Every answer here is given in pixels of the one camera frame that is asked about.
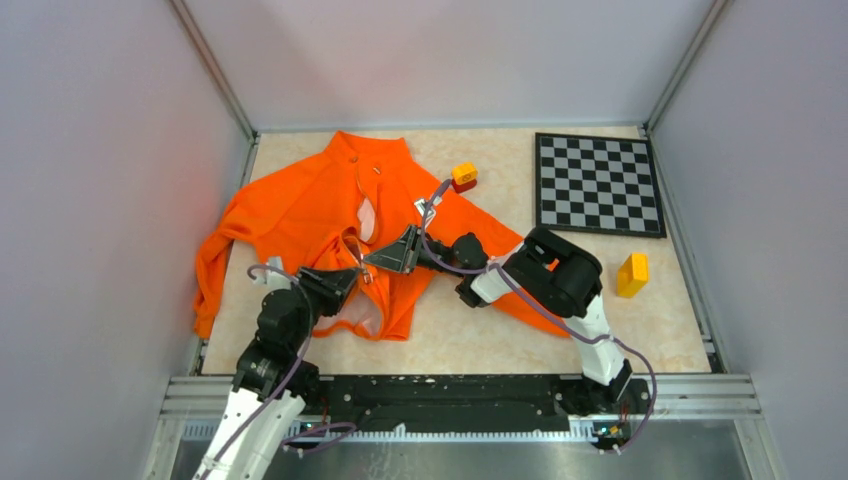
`clothing tag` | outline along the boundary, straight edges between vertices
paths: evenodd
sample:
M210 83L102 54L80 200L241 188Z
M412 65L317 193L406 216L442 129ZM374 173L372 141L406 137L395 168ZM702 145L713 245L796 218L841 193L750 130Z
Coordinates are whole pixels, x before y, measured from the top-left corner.
M419 198L415 201L415 208L418 209L418 215L424 216L424 207L427 205L426 198ZM427 221L424 223L424 227L430 226L430 222L433 221L433 217L436 216L436 208L435 205L430 207L430 211L427 212Z

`yellow lego brick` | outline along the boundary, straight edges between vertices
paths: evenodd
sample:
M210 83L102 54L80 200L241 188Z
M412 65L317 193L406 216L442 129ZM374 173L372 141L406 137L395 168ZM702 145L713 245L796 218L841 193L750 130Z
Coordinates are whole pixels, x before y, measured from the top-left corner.
M618 269L618 295L633 298L648 280L648 256L644 253L633 253Z
M462 185L477 178L477 168L473 163L465 162L451 170L451 176L457 185Z

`chessboard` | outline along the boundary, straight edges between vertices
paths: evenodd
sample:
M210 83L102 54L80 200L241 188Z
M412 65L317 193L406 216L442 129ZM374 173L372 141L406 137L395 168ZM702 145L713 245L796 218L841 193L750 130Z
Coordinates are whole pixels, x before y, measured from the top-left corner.
M536 134L536 224L665 237L651 145L643 140Z

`gray wall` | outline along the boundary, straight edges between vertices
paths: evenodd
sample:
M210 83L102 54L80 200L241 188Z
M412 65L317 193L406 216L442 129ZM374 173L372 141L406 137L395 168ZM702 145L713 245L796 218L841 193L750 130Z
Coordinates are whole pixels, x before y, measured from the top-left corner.
M0 476L140 475L245 153L166 2L3 2Z
M190 0L259 129L642 122L710 0Z
M736 2L656 134L790 478L844 478L848 5Z

